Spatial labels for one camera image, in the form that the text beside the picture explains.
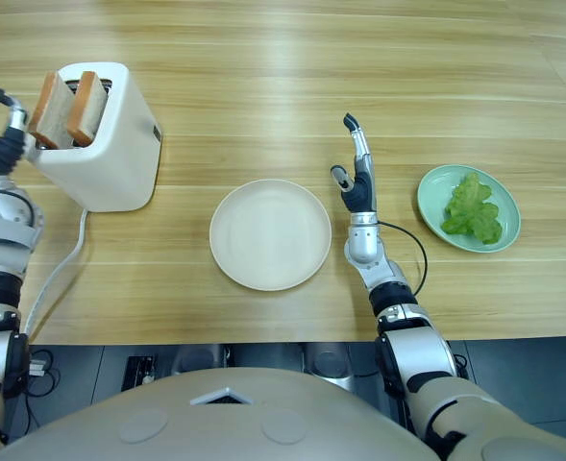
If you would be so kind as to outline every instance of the bread slice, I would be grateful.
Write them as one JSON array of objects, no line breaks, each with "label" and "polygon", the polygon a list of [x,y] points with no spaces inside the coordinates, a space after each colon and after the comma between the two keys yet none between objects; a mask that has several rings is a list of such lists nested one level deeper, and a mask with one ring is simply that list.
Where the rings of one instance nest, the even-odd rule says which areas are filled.
[{"label": "bread slice", "polygon": [[97,74],[83,72],[66,125],[69,134],[82,147],[94,140],[107,101],[108,93]]},{"label": "bread slice", "polygon": [[49,149],[69,149],[73,138],[66,122],[75,96],[58,72],[48,72],[43,81],[29,133]]}]

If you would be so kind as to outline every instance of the white cable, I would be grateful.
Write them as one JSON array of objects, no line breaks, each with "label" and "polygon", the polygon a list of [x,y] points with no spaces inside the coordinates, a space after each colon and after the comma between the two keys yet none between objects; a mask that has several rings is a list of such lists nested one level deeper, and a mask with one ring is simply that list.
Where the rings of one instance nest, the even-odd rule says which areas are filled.
[{"label": "white cable", "polygon": [[84,241],[85,241],[85,238],[86,238],[86,217],[87,216],[88,216],[88,211],[86,209],[82,210],[82,216],[80,217],[80,230],[79,230],[79,233],[78,233],[78,241],[76,242],[75,247],[73,248],[73,250],[71,250],[71,253],[69,255],[67,255],[65,257],[65,259],[63,259],[59,263],[58,266],[56,266],[54,268],[54,271],[52,271],[52,274],[50,274],[50,276],[45,281],[45,283],[43,283],[43,286],[41,287],[41,290],[39,291],[39,294],[37,295],[37,299],[35,300],[35,303],[33,304],[33,307],[31,308],[31,312],[29,313],[29,316],[26,319],[26,327],[24,328],[24,332],[29,336],[31,335],[31,333],[33,331],[33,322],[35,321],[35,318],[37,317],[37,311],[41,309],[41,305],[43,304],[43,300],[45,299],[45,294],[48,291],[48,288],[50,287],[50,285],[52,284],[54,279],[61,273],[62,269],[64,269],[67,264],[69,264],[71,261],[73,261],[73,259],[75,259],[80,254],[80,251],[82,250],[82,247],[84,246]]}]

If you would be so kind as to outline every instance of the white plate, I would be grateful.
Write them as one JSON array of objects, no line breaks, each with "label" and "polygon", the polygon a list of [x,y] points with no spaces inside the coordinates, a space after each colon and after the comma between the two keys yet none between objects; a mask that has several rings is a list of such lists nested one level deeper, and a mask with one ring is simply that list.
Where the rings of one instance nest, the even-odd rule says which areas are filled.
[{"label": "white plate", "polygon": [[319,270],[332,227],[321,202],[284,180],[248,182],[223,199],[209,224],[216,263],[236,282],[285,290]]}]

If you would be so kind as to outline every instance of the wood grain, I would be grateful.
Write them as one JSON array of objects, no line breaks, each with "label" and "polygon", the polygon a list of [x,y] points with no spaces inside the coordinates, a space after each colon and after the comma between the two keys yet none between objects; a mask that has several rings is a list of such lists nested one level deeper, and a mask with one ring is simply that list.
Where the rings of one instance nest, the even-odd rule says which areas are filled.
[{"label": "wood grain", "polygon": [[[0,0],[0,86],[33,108],[44,73],[73,61],[126,63],[164,140],[151,202],[88,218],[86,248],[49,293],[36,343],[372,339],[365,290],[342,252],[348,212],[329,176],[332,164],[351,164],[347,110],[374,152],[381,218],[427,247],[420,301],[446,337],[566,335],[566,9],[547,0]],[[0,130],[5,117],[0,110]],[[523,216],[515,245],[470,254],[428,230],[416,187],[444,163],[506,185]],[[46,215],[23,290],[27,315],[73,245],[80,209],[28,163],[14,177]],[[218,203],[259,178],[308,187],[332,220],[323,268],[280,293],[237,285],[209,252]],[[382,236],[415,285],[413,242]]]}]

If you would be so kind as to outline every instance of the green vegetable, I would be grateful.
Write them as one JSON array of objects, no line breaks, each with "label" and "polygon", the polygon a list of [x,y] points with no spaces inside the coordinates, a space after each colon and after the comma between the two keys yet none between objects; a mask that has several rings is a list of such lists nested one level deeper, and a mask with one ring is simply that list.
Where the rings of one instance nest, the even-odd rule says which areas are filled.
[{"label": "green vegetable", "polygon": [[479,182],[477,173],[470,173],[454,190],[454,197],[445,208],[450,218],[441,229],[446,233],[474,235],[485,244],[496,243],[503,227],[496,220],[498,207],[483,201],[492,195],[489,185]]}]

